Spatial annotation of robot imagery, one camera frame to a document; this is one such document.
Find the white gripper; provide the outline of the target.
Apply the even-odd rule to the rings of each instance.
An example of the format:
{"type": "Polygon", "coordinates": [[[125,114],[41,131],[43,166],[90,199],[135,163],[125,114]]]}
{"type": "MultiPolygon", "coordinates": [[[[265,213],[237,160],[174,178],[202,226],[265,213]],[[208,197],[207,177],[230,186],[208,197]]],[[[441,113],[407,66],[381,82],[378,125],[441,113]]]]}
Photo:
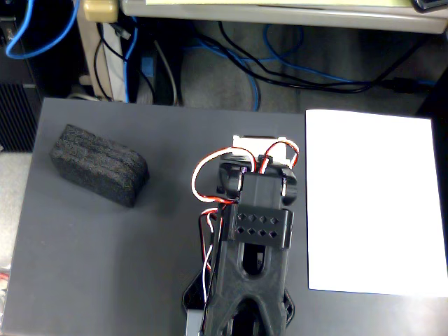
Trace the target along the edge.
{"type": "Polygon", "coordinates": [[[284,136],[273,138],[234,135],[232,145],[250,151],[256,158],[267,153],[273,163],[290,168],[295,166],[300,154],[298,145],[284,136]]]}

